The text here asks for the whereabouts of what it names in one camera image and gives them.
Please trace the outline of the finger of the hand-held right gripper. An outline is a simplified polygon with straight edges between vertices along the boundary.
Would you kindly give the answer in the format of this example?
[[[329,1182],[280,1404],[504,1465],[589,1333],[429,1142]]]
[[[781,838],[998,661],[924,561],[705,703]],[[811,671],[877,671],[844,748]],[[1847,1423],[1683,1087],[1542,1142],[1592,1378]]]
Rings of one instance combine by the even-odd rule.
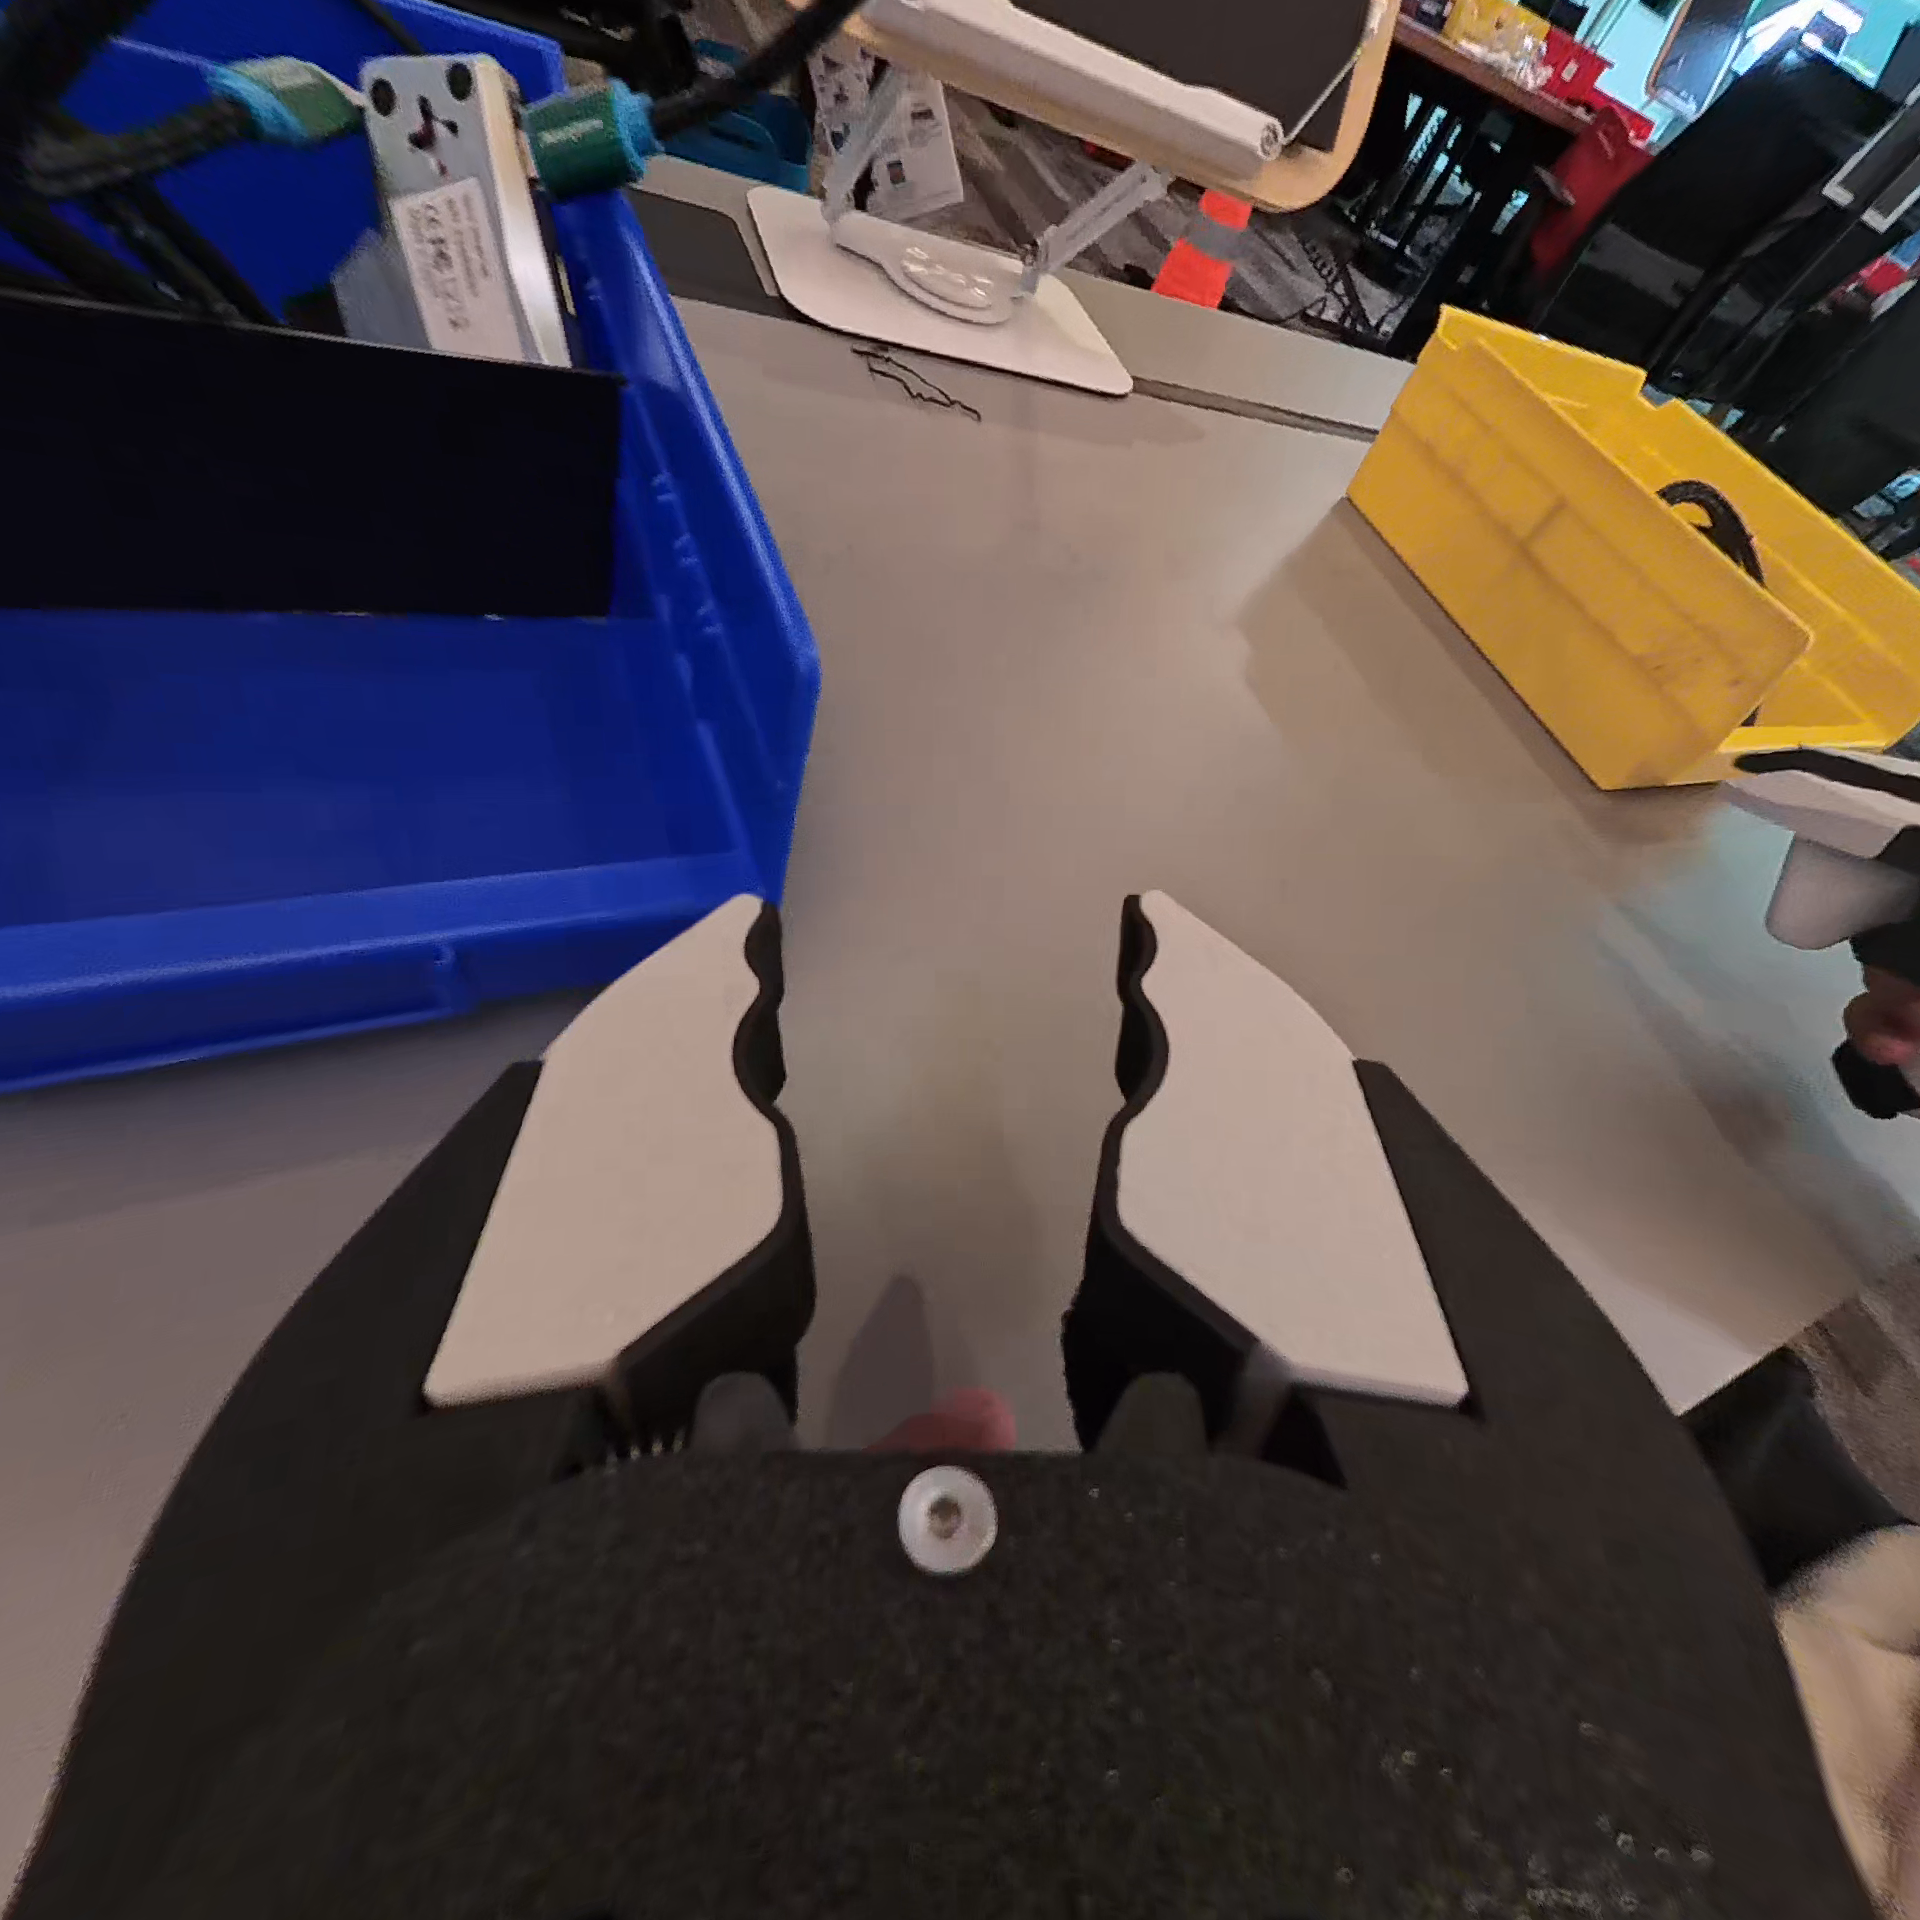
[[[1767,901],[1765,925],[1777,944],[1824,951],[1878,927],[1901,925],[1916,908],[1916,874],[1878,857],[1791,836]]]
[[[1917,863],[1913,758],[1824,748],[1747,751],[1721,793],[1799,840],[1888,865]]]

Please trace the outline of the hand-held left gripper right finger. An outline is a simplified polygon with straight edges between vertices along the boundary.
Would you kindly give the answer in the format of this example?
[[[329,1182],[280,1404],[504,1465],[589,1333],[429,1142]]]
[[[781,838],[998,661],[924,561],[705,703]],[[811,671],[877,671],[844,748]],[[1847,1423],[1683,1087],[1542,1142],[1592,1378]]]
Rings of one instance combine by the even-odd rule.
[[[1126,896],[1120,1106],[1096,1149],[1067,1401],[1291,1388],[1457,1409],[1469,1381],[1360,1081],[1312,1004],[1171,893]]]

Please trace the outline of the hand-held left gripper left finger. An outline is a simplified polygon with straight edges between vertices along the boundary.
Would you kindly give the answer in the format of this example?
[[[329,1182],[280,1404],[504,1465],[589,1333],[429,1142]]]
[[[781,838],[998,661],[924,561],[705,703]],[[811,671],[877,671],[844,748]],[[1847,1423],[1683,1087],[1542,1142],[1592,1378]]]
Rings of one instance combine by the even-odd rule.
[[[733,896],[603,988],[543,1049],[423,1375],[432,1408],[613,1388],[775,1244],[796,1197],[776,1087],[779,917]]]

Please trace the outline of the yellow plastic bin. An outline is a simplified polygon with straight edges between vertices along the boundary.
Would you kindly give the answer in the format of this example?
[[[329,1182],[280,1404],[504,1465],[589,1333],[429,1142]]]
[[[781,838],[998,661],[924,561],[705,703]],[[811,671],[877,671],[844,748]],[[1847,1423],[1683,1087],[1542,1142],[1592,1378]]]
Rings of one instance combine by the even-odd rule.
[[[1655,495],[1676,477],[1735,502],[1765,589]],[[1348,497],[1603,790],[1916,729],[1913,578],[1638,368],[1446,305]]]

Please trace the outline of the blue plastic bin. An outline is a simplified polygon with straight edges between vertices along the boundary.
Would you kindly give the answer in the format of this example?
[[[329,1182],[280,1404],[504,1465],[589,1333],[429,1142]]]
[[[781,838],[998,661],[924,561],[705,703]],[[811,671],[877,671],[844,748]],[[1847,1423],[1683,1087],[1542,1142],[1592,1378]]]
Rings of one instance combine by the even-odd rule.
[[[214,63],[361,93],[369,58],[454,54],[523,106],[564,82],[551,38],[445,5],[151,5],[52,128],[145,126]],[[365,117],[157,186],[278,329],[349,341],[329,281],[377,225]],[[611,612],[4,612],[6,1092],[595,989],[779,898],[820,658],[627,194],[549,207],[564,369],[623,386]]]

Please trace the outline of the black and silver switch box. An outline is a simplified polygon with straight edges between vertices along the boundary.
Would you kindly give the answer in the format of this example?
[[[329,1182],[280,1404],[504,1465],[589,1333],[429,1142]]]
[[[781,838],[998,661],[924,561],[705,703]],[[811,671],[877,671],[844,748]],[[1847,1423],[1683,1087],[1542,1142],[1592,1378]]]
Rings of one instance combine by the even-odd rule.
[[[577,318],[520,128],[487,54],[393,54],[358,71],[377,223],[331,274],[361,345],[574,368]]]

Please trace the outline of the black cable white plug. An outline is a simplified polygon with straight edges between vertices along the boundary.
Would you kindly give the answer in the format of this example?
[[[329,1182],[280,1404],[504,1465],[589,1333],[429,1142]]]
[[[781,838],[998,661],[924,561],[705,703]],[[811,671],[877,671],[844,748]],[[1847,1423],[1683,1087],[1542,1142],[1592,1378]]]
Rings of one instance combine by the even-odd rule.
[[[33,271],[4,286],[276,329],[280,318],[157,178],[247,136],[205,106],[123,135],[62,124],[4,149],[4,238]]]

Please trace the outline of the person's left hand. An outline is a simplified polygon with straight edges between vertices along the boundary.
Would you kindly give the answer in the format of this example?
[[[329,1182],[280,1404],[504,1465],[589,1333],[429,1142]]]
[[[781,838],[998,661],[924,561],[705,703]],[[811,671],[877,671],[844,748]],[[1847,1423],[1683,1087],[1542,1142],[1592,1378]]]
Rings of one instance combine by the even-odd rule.
[[[1014,1409],[1003,1393],[980,1384],[952,1389],[869,1444],[876,1453],[915,1456],[1012,1449],[1016,1449]]]

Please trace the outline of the person's black trousers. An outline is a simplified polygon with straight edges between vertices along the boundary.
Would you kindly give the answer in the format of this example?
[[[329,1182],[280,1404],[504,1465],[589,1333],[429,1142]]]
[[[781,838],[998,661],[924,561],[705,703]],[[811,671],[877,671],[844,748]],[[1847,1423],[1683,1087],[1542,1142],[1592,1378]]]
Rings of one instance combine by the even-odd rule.
[[[1776,1349],[1679,1415],[1772,1594],[1907,1524],[1817,1406],[1807,1365]]]

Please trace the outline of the black office chair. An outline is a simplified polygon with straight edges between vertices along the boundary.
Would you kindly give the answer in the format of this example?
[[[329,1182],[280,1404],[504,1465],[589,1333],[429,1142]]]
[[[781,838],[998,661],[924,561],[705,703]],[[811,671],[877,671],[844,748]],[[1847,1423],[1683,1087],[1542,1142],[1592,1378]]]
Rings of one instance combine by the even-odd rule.
[[[1777,41],[1659,154],[1655,249],[1678,292],[1646,358],[1655,391],[1684,392],[1719,352],[1716,316],[1739,286],[1761,279],[1777,295],[1784,261],[1806,268],[1851,196],[1916,151],[1916,65],[1897,82],[1864,82],[1804,41]]]

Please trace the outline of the person's cream sweater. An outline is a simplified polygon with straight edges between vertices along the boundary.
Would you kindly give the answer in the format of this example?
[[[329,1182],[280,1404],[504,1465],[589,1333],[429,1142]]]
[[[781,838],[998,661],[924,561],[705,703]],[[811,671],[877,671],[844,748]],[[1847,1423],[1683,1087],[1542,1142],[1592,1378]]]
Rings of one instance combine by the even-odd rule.
[[[1878,1526],[1773,1602],[1840,1834],[1878,1916],[1917,1916],[1917,1526]]]

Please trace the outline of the black bin divider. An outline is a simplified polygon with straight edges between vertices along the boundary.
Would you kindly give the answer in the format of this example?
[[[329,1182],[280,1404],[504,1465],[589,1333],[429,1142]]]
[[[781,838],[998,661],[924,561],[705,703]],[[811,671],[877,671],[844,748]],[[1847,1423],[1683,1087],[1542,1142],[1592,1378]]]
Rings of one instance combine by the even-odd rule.
[[[601,617],[614,374],[4,292],[4,612]]]

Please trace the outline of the wooden table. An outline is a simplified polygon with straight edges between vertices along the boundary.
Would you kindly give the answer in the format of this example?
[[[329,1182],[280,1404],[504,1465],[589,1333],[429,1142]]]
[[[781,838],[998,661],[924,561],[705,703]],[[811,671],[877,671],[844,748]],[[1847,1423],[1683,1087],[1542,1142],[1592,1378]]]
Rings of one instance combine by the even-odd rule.
[[[1503,232],[1511,225],[1508,207],[1531,194],[1585,132],[1592,106],[1511,80],[1496,63],[1417,23],[1409,10],[1401,14],[1393,42],[1398,54],[1423,63],[1409,92],[1444,111],[1446,167],[1472,186],[1472,202],[1384,338],[1391,357],[1413,360],[1446,303],[1477,305],[1496,287],[1507,253],[1524,246]]]

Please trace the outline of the orange traffic cone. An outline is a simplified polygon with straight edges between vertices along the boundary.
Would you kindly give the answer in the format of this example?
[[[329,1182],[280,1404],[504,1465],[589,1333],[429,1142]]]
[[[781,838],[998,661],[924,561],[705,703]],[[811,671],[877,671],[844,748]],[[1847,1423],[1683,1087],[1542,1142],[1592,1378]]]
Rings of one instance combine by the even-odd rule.
[[[1172,238],[1149,290],[1177,303],[1219,310],[1229,292],[1252,214],[1248,198],[1205,189]]]

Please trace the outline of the white clip bar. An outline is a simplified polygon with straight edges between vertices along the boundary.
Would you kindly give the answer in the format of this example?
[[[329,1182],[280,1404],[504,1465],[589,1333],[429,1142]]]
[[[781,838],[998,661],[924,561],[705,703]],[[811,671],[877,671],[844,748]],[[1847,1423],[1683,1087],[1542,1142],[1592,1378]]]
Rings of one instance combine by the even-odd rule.
[[[877,56],[1175,176],[1233,183],[1281,154],[1279,121],[1006,1],[872,1]]]

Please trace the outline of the white printed sign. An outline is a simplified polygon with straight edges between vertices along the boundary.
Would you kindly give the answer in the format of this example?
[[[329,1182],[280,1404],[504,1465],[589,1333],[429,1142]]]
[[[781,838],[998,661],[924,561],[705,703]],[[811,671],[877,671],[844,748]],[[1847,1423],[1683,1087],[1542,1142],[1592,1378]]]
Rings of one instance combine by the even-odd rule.
[[[841,151],[863,130],[872,98],[892,85],[892,74],[889,62],[846,36],[806,56],[809,181],[820,198],[829,196]],[[853,185],[853,202],[885,222],[920,223],[958,207],[964,194],[943,85],[904,68],[893,111]]]

